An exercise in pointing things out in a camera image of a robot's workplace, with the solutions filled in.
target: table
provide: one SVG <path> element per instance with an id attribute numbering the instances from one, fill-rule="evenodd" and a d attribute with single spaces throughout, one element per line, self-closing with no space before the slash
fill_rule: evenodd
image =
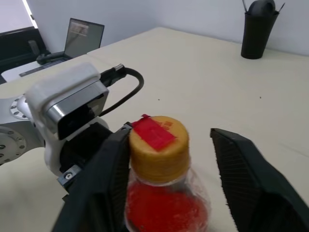
<path id="1" fill-rule="evenodd" d="M 24 72 L 32 70 L 32 69 L 36 69 L 40 66 L 41 65 L 38 62 L 34 61 L 34 62 L 31 62 L 31 63 L 28 63 L 28 64 L 18 66 L 16 68 L 4 71 L 1 75 L 6 82 L 10 82 L 10 81 L 17 80 L 17 79 L 21 78 L 20 77 L 21 73 L 24 73 Z"/>
<path id="2" fill-rule="evenodd" d="M 99 72 L 118 63 L 136 69 L 145 78 L 144 88 L 103 118 L 113 131 L 144 113 L 180 120 L 190 132 L 192 166 L 211 199 L 209 231 L 235 232 L 210 128 L 252 139 L 309 203 L 309 144 L 305 138 L 309 58 L 267 50 L 260 60 L 246 60 L 240 57 L 240 47 L 157 28 L 1 85 L 0 97 L 19 95 L 44 76 L 80 62 L 91 62 Z M 137 83 L 129 76 L 110 87 L 106 108 Z M 65 191 L 45 167 L 43 150 L 30 151 L 1 166 L 0 175 L 5 177 L 0 180 L 1 231 L 49 231 Z"/>
<path id="3" fill-rule="evenodd" d="M 188 128 L 193 167 L 210 195 L 214 232 L 237 230 L 225 205 L 210 128 L 253 140 L 309 204 L 309 58 L 266 50 L 262 59 L 248 60 L 240 51 L 237 43 L 156 28 L 88 53 L 145 78 L 130 103 L 104 117 L 110 125 L 120 124 L 125 112 L 129 121 L 166 115 Z M 110 99 L 133 87 L 121 82 L 112 86 Z"/>

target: black cup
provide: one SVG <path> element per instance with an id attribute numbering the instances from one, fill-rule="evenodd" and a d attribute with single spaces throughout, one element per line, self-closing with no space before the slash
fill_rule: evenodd
<path id="1" fill-rule="evenodd" d="M 246 59 L 259 59 L 263 56 L 269 35 L 279 12 L 269 17 L 252 16 L 245 13 L 241 56 Z"/>

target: screw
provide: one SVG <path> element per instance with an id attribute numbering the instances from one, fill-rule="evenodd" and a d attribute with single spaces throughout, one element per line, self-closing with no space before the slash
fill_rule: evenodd
<path id="1" fill-rule="evenodd" d="M 67 180 L 70 180 L 73 177 L 72 173 L 67 173 L 64 178 L 66 178 Z"/>

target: white wall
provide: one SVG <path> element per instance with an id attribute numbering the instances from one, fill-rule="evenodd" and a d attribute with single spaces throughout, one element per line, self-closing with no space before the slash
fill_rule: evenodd
<path id="1" fill-rule="evenodd" d="M 275 0 L 277 8 L 286 0 Z M 247 0 L 247 6 L 253 0 Z M 241 0 L 28 0 L 46 45 L 64 49 L 70 17 L 106 25 L 102 45 L 157 26 L 241 42 Z M 309 0 L 287 1 L 268 47 L 309 55 Z"/>
<path id="2" fill-rule="evenodd" d="M 147 0 L 27 0 L 51 52 L 63 51 L 69 19 L 105 25 L 102 46 L 152 29 L 154 13 Z"/>
<path id="3" fill-rule="evenodd" d="M 0 0 L 0 33 L 32 26 L 22 0 Z"/>

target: yellow bottle cap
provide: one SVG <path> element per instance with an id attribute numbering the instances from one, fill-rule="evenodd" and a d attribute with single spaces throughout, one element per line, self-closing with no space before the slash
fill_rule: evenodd
<path id="1" fill-rule="evenodd" d="M 189 168 L 189 135 L 183 124 L 171 117 L 154 116 L 151 119 L 176 138 L 157 151 L 133 129 L 129 137 L 131 166 L 145 181 L 156 184 L 170 182 L 184 175 Z"/>

